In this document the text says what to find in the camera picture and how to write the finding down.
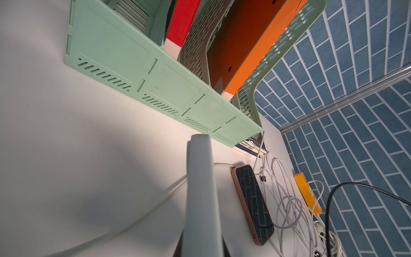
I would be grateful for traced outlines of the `white case phone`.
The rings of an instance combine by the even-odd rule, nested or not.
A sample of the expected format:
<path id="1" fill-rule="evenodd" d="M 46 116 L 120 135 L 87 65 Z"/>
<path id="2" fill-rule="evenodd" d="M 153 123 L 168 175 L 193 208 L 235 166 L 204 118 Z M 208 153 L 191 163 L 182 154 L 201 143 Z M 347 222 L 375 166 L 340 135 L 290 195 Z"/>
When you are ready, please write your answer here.
<path id="1" fill-rule="evenodd" d="M 195 134 L 188 144 L 183 257 L 224 255 L 210 136 Z"/>

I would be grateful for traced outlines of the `pink case phone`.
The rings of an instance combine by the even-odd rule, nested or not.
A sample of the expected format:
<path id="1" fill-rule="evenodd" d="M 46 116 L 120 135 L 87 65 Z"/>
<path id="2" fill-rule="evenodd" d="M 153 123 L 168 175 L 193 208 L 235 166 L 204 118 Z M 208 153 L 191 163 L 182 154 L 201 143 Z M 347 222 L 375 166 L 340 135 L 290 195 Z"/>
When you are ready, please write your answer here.
<path id="1" fill-rule="evenodd" d="M 231 171 L 233 182 L 254 243 L 263 246 L 274 234 L 275 227 L 261 188 L 250 165 Z"/>

